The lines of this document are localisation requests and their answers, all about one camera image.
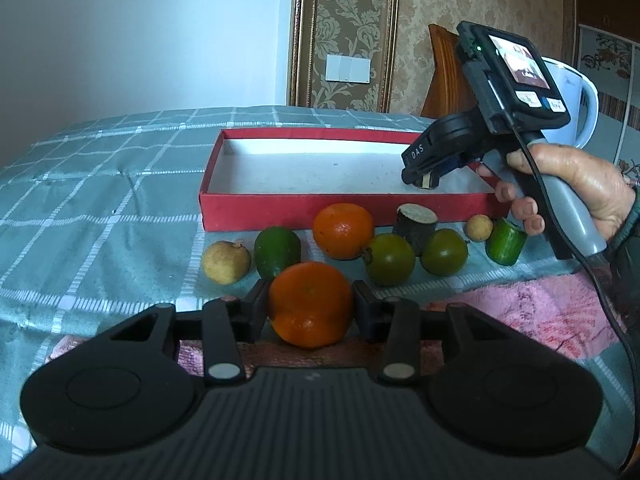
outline camera screen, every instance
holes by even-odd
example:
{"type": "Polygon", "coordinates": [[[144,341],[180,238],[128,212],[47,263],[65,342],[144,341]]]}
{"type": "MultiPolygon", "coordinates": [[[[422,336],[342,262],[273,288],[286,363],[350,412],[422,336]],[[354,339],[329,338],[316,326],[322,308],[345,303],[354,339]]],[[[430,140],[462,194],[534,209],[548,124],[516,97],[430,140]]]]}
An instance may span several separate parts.
{"type": "Polygon", "coordinates": [[[545,77],[527,47],[495,36],[489,36],[489,38],[494,42],[498,54],[502,56],[511,75],[518,83],[549,89],[545,77]]]}

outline wooden chair back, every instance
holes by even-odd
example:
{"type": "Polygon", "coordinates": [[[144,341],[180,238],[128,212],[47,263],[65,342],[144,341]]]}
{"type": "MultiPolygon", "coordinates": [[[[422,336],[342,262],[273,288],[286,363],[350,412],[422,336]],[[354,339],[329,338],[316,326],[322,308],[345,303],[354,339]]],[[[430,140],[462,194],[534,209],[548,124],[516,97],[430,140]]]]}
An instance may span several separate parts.
{"type": "Polygon", "coordinates": [[[420,116],[437,119],[473,108],[478,101],[455,53],[458,35],[435,23],[429,25],[429,34],[435,71],[420,116]]]}

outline fruit stem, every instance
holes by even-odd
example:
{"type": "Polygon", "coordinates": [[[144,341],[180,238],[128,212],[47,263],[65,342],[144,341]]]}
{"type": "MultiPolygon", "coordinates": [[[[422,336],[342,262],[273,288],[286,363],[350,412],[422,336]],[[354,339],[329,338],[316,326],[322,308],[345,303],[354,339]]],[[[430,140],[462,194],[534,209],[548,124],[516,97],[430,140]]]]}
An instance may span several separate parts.
{"type": "Polygon", "coordinates": [[[370,247],[365,247],[362,250],[362,260],[365,265],[369,265],[373,261],[373,254],[370,247]]]}

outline hand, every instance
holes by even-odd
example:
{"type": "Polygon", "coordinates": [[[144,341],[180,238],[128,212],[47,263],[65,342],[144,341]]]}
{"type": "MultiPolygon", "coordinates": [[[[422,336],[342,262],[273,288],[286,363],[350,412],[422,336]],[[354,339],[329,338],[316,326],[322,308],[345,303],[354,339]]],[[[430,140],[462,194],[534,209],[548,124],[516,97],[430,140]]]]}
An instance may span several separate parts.
{"type": "MultiPolygon", "coordinates": [[[[557,176],[573,188],[591,213],[596,229],[608,242],[622,227],[636,199],[620,170],[607,160],[597,158],[583,150],[560,144],[535,144],[530,147],[540,173],[557,176]]],[[[531,174],[531,169],[520,150],[507,156],[515,170],[531,174]]],[[[491,172],[484,166],[478,169],[484,176],[491,172]]],[[[545,221],[538,214],[538,204],[531,197],[516,198],[513,184],[499,182],[495,195],[500,202],[512,202],[511,212],[522,220],[529,235],[545,230],[545,221]]]]}

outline white switch plate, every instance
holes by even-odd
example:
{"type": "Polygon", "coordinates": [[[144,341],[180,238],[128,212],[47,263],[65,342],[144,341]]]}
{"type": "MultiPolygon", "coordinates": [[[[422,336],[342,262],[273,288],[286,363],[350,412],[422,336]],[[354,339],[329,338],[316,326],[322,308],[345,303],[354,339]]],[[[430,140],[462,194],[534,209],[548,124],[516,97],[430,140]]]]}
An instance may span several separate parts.
{"type": "Polygon", "coordinates": [[[327,81],[369,83],[371,60],[367,57],[327,54],[324,78],[327,81]]]}

